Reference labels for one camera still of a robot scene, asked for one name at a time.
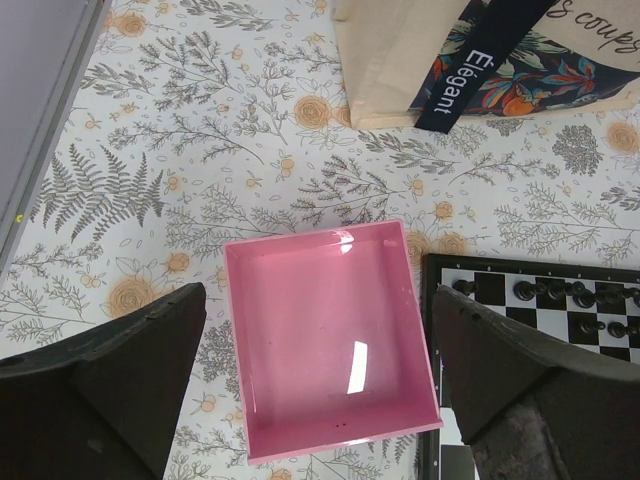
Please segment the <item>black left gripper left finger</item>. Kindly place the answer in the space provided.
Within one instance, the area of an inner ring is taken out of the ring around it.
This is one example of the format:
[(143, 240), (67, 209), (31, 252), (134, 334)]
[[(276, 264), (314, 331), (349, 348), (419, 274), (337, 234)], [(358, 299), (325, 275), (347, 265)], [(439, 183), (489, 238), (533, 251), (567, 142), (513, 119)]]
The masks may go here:
[(4, 479), (160, 479), (206, 320), (191, 283), (1, 361)]

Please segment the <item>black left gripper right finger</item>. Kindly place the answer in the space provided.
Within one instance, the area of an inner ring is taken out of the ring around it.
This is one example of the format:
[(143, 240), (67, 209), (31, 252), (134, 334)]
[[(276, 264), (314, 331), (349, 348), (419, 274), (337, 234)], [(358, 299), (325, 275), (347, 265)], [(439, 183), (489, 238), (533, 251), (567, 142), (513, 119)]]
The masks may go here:
[(448, 286), (436, 290), (432, 318), (480, 478), (638, 478), (638, 365), (558, 340)]

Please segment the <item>black pawn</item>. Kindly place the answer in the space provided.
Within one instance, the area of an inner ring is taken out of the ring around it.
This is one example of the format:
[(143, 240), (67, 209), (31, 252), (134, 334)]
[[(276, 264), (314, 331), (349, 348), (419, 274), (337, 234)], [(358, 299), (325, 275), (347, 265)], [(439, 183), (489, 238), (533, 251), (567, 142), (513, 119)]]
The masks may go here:
[(630, 334), (629, 327), (621, 322), (611, 322), (607, 325), (608, 333), (614, 338), (623, 338)]
[(606, 324), (602, 321), (587, 321), (583, 320), (580, 322), (580, 329), (586, 334), (594, 334), (599, 331), (602, 331), (606, 328)]

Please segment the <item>black chess piece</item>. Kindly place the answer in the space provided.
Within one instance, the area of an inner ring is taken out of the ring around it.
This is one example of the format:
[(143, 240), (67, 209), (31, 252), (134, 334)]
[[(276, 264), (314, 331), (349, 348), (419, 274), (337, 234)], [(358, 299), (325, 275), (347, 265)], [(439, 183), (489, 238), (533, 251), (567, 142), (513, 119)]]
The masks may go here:
[(624, 288), (622, 294), (625, 299), (632, 299), (634, 304), (640, 308), (640, 289), (639, 288)]
[(453, 283), (452, 288), (465, 296), (470, 296), (476, 292), (477, 284), (475, 281), (460, 279)]
[(564, 301), (566, 299), (565, 282), (556, 280), (547, 282), (544, 295), (554, 302)]
[(596, 291), (596, 303), (599, 306), (617, 305), (625, 301), (624, 289), (618, 286), (600, 288)]
[(531, 301), (538, 295), (546, 292), (546, 286), (542, 283), (531, 283), (529, 281), (519, 281), (513, 287), (515, 297), (521, 301)]
[(595, 294), (580, 281), (571, 285), (571, 292), (574, 303), (580, 308), (589, 309), (596, 304)]

